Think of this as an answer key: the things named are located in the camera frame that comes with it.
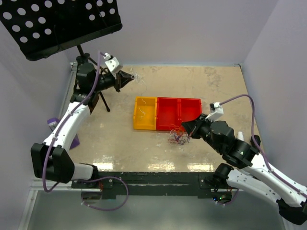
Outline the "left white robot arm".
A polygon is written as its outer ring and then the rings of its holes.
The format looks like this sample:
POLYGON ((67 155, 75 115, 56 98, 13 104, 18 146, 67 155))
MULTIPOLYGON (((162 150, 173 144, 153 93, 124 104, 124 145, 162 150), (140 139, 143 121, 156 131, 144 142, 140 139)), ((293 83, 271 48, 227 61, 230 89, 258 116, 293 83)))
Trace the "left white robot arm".
POLYGON ((87 187, 94 188, 99 184, 97 167, 74 163, 69 156, 71 144, 82 123, 93 112, 101 91, 114 88, 119 92, 133 78, 122 70, 100 72, 91 63, 78 65, 74 74, 75 84, 67 111, 51 134, 31 147, 32 164, 35 177, 44 182, 66 184, 82 180, 87 187))

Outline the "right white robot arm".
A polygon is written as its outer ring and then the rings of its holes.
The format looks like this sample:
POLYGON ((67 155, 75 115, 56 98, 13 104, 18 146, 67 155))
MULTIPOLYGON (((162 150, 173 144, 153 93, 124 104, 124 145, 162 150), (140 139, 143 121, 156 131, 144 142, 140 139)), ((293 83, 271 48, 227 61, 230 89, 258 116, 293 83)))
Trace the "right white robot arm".
POLYGON ((270 163, 249 143, 235 137, 225 121, 209 121, 201 114, 197 119, 183 122, 191 138, 203 139, 223 160, 231 165, 229 173, 217 173, 214 184, 245 190, 274 202, 279 214, 287 221, 302 225, 307 220, 307 188, 270 163))

